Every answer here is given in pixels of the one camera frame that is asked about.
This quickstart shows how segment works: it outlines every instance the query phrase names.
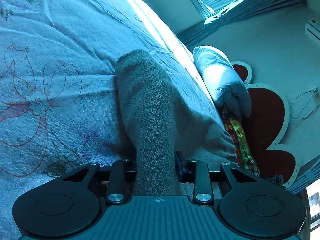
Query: colorful fabric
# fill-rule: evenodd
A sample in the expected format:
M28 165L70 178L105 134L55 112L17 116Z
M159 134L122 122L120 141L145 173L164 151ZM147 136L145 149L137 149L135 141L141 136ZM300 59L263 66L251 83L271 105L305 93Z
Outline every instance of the colorful fabric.
M242 169L259 176L259 168L251 155L251 151L241 123L231 112L228 111L226 107L224 107L222 110L222 121L236 147L237 164Z

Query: air conditioner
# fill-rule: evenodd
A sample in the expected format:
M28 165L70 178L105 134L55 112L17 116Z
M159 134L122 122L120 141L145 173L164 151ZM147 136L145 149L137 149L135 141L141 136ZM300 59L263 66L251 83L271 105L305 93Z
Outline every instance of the air conditioner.
M320 46L320 23L315 19L307 22L304 32Z

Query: flower petal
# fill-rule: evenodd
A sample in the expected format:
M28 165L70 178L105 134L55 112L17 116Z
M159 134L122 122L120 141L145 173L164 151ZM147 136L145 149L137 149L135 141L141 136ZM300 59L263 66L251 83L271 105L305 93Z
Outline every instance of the flower petal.
M43 71L44 93L50 106L66 106L75 101L82 89L77 68L60 60L49 61Z
M0 76L0 102L4 104L15 105L26 102L25 98L18 94L15 88L14 70L15 61L12 61L9 69L7 69L7 72L3 76Z
M20 105L9 106L7 109L0 113L0 122L3 120L7 120L10 118L18 117L23 115L26 111L28 111L28 103L23 103Z
M20 81L24 82L24 85L28 86L29 91L36 90L35 78L33 76L33 69L27 57L28 47L22 50L17 50L12 44L9 48L7 48L4 54L4 61L7 66L10 66L11 63L15 62L15 70L14 77L20 79ZM17 88L17 93L21 93L21 89Z
M0 143L0 169L16 177L33 173L42 163L47 148L47 124L41 117L37 131L31 140L10 146Z

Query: heart-shaped headboard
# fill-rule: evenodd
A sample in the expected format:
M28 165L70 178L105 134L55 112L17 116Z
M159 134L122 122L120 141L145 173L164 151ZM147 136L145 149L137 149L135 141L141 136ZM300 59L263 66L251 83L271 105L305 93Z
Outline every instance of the heart-shaped headboard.
M232 62L244 82L252 79L252 69L244 62ZM288 188L297 178L300 158L288 145L279 144L289 124L289 103L277 89L267 84L245 83L252 102L252 112L242 125L247 142L263 176L281 174Z

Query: sheer curtain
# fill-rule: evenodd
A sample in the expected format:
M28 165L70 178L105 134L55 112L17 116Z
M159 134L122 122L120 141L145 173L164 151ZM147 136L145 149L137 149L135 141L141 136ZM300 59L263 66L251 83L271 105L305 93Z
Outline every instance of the sheer curtain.
M223 25L240 22L277 9L306 4L307 0L234 0L218 13L179 33L177 37L186 47L192 47Z

